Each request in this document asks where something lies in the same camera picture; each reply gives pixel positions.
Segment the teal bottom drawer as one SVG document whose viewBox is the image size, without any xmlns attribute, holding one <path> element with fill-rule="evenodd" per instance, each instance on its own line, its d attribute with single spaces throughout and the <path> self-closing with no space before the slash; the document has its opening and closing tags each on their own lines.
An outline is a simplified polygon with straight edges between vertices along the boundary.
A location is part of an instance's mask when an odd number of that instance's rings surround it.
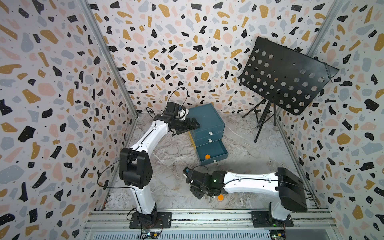
<svg viewBox="0 0 384 240">
<path fill-rule="evenodd" d="M 217 163 L 221 160 L 225 160 L 229 155 L 222 140 L 196 147 L 196 153 L 201 166 L 206 166 Z M 210 155 L 211 158 L 206 160 L 205 155 Z"/>
</svg>

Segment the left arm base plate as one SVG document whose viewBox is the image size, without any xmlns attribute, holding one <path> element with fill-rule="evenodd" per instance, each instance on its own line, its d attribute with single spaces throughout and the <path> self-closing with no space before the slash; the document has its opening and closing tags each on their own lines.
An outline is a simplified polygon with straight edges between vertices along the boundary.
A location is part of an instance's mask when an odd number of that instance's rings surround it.
<svg viewBox="0 0 384 240">
<path fill-rule="evenodd" d="M 171 227 L 172 212 L 155 212 L 144 215 L 135 212 L 131 216 L 130 229 L 169 229 Z"/>
</svg>

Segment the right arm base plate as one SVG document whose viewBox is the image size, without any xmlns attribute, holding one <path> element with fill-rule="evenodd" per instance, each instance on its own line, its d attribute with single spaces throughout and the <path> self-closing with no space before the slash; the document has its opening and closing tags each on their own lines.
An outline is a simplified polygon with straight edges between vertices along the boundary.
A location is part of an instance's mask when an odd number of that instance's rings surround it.
<svg viewBox="0 0 384 240">
<path fill-rule="evenodd" d="M 288 215 L 286 220 L 281 221 L 273 219 L 272 215 L 267 211 L 253 211 L 251 212 L 251 218 L 254 228 L 294 227 L 291 215 Z"/>
</svg>

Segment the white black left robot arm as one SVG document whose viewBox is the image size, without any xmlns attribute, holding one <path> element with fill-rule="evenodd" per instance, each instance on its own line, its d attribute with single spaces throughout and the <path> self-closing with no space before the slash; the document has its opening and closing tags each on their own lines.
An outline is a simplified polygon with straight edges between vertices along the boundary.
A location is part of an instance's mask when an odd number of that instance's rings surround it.
<svg viewBox="0 0 384 240">
<path fill-rule="evenodd" d="M 189 110 L 177 103 L 167 103 L 165 110 L 154 116 L 150 128 L 130 148 L 120 152 L 119 177 L 132 191 L 137 213 L 148 221 L 157 218 L 157 205 L 153 200 L 149 183 L 153 168 L 150 156 L 160 140 L 172 132 L 180 135 L 200 128 L 195 118 L 188 117 Z"/>
</svg>

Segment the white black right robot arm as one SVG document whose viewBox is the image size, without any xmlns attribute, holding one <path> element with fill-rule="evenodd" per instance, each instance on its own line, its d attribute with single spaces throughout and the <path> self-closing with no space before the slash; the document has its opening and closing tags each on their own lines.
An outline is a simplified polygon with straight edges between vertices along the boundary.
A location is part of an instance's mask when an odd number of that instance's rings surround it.
<svg viewBox="0 0 384 240">
<path fill-rule="evenodd" d="M 202 173 L 188 167 L 183 174 L 193 195 L 201 199 L 224 194 L 253 193 L 270 196 L 273 200 L 269 209 L 273 220 L 285 221 L 291 213 L 308 211 L 304 182 L 286 168 L 261 175 L 237 174 L 226 171 Z"/>
</svg>

